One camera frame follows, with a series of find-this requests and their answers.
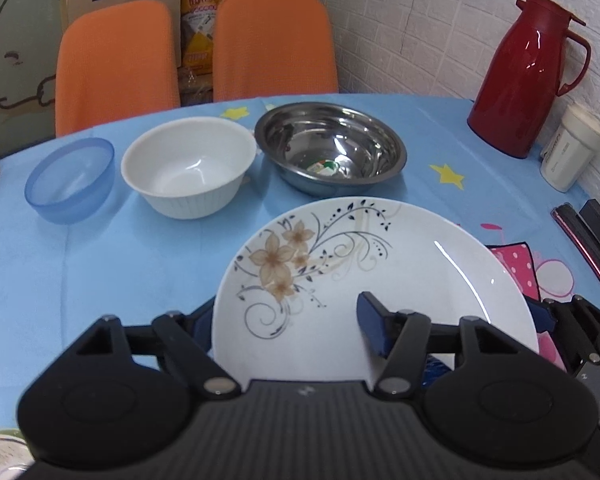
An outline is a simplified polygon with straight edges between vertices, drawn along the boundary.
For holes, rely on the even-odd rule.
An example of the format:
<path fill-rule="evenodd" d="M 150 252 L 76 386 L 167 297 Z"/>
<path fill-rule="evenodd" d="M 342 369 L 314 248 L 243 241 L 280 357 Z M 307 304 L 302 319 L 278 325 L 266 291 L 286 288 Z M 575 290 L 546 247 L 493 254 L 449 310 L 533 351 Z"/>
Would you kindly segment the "red thermos jug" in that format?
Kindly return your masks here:
<path fill-rule="evenodd" d="M 528 156 L 554 99 L 576 88 L 592 58 L 588 40 L 570 29 L 585 21 L 553 0 L 517 0 L 520 15 L 495 50 L 469 113 L 469 128 L 483 141 L 515 158 Z M 562 81 L 566 42 L 584 47 L 574 81 Z"/>

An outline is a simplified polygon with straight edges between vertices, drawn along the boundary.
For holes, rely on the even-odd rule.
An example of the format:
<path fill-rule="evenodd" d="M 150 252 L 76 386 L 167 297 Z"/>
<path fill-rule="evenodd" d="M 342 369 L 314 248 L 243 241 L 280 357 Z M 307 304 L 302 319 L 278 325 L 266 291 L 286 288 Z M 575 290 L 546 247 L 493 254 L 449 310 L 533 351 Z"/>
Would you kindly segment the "left orange chair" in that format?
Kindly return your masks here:
<path fill-rule="evenodd" d="M 172 20 L 164 3 L 108 6 L 65 31 L 56 70 L 58 138 L 180 105 Z"/>

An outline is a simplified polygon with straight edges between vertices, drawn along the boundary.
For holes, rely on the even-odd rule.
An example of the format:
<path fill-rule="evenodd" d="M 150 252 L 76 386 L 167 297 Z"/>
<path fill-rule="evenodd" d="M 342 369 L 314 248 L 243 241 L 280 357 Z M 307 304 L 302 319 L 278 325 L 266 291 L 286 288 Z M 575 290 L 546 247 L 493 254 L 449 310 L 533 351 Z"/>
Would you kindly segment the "blue translucent plastic bowl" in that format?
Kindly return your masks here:
<path fill-rule="evenodd" d="M 50 223 L 85 220 L 105 203 L 114 186 L 115 154 L 114 146 L 101 138 L 66 144 L 33 169 L 24 198 Z"/>

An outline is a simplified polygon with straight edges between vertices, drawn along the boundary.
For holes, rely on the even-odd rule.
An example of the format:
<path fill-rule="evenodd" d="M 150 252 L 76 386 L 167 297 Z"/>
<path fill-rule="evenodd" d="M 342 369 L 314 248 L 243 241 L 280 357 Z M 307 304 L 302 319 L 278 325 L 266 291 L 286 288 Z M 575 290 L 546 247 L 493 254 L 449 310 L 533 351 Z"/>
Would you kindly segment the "blue cartoon tablecloth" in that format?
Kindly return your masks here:
<path fill-rule="evenodd" d="M 535 156 L 510 158 L 482 142 L 468 128 L 467 100 L 337 94 L 334 102 L 380 119 L 406 146 L 402 176 L 374 195 L 432 210 L 487 245 L 525 242 L 535 259 L 561 261 L 576 293 L 600 308 L 600 282 L 550 214 L 583 205 L 587 192 L 559 193 Z M 91 218 L 56 226 L 28 205 L 24 185 L 58 148 L 50 141 L 0 161 L 0 429 L 15 426 L 20 394 L 96 318 L 144 325 L 199 307 L 259 226 L 306 202 L 254 164 L 234 200 L 209 218 L 163 217 L 117 180 Z"/>

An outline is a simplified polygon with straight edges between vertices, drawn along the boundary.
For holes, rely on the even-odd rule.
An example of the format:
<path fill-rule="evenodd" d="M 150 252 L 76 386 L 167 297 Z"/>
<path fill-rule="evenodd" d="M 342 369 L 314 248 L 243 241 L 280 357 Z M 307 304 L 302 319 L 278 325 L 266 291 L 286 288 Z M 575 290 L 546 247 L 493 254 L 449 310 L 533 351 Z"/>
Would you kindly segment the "yellow snack bag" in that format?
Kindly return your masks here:
<path fill-rule="evenodd" d="M 194 75 L 212 73 L 216 12 L 222 0 L 181 0 L 182 65 Z"/>

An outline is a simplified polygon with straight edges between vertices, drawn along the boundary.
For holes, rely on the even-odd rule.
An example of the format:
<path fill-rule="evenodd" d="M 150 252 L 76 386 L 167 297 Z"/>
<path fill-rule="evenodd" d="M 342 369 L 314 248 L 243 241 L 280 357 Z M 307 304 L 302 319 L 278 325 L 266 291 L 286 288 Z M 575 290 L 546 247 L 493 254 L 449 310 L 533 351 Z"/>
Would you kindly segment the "white ribbed bowl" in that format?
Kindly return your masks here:
<path fill-rule="evenodd" d="M 256 140 L 246 127 L 191 117 L 142 134 L 123 154 L 121 174 L 159 214 L 195 220 L 230 203 L 256 155 Z"/>

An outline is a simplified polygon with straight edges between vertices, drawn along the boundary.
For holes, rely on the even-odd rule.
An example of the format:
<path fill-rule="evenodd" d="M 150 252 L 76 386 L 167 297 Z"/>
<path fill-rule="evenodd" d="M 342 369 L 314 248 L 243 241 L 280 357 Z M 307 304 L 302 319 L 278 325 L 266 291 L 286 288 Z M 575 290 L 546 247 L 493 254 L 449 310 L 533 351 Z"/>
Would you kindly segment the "smartphone with pink edge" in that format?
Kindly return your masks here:
<path fill-rule="evenodd" d="M 580 210 L 576 211 L 570 203 L 564 203 L 554 208 L 550 215 L 600 281 L 600 245 L 580 217 Z"/>

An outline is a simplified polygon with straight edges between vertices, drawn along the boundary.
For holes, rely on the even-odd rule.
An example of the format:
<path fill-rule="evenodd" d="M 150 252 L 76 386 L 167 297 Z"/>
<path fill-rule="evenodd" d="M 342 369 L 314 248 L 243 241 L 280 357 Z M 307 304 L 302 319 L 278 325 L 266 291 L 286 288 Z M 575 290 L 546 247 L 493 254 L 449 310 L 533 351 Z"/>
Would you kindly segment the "right orange chair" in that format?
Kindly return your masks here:
<path fill-rule="evenodd" d="M 213 40 L 216 102 L 339 90 L 332 25 L 320 0 L 222 0 Z"/>

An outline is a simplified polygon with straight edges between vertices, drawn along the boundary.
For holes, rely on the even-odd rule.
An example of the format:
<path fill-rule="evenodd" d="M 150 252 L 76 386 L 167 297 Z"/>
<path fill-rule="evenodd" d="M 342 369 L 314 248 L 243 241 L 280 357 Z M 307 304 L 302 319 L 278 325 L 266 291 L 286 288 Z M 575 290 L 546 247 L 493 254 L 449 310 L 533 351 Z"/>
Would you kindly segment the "stainless steel bowl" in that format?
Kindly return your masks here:
<path fill-rule="evenodd" d="M 407 161 L 403 141 L 384 122 L 326 102 L 274 107 L 254 137 L 279 177 L 314 197 L 361 195 L 398 176 Z"/>

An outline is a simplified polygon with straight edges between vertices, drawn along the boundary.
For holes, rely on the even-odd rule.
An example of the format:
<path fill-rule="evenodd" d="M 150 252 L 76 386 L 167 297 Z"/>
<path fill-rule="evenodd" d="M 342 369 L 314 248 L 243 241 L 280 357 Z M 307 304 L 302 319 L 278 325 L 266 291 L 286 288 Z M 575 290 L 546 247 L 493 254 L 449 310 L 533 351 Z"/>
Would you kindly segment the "floral white plate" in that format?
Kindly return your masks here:
<path fill-rule="evenodd" d="M 288 211 L 238 250 L 215 297 L 215 361 L 242 385 L 372 382 L 382 362 L 358 325 L 361 292 L 436 323 L 478 316 L 538 345 L 516 282 L 475 237 L 426 209 L 347 197 Z"/>

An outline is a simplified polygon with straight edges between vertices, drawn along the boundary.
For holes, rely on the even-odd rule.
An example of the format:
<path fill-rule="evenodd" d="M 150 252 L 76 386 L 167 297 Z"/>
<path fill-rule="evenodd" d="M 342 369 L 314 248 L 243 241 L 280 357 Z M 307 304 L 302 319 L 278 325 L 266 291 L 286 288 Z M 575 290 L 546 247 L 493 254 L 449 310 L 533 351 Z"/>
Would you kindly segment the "orange chair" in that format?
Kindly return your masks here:
<path fill-rule="evenodd" d="M 320 0 L 222 0 L 213 40 L 216 102 L 339 90 L 332 25 Z"/>
<path fill-rule="evenodd" d="M 172 20 L 164 3 L 108 6 L 65 31 L 56 70 L 58 138 L 180 105 Z"/>

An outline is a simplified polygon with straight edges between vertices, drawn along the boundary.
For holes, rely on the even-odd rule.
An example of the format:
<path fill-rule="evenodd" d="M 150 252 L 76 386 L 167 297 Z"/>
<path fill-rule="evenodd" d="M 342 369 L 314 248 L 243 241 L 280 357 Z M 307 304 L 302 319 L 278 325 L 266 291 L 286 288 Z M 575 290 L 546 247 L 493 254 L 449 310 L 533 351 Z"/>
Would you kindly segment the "gold-rimmed white plate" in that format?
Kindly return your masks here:
<path fill-rule="evenodd" d="M 0 480 L 18 479 L 33 462 L 23 439 L 0 434 Z"/>

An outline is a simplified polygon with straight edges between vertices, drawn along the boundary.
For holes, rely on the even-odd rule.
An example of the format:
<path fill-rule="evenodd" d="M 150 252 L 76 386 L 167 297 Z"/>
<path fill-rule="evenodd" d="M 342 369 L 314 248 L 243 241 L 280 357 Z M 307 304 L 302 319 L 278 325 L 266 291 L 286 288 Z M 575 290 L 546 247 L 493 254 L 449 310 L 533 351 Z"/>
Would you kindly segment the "white cream tumbler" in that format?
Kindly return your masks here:
<path fill-rule="evenodd" d="M 584 105 L 570 104 L 542 151 L 542 177 L 555 190 L 567 192 L 599 151 L 600 118 Z"/>

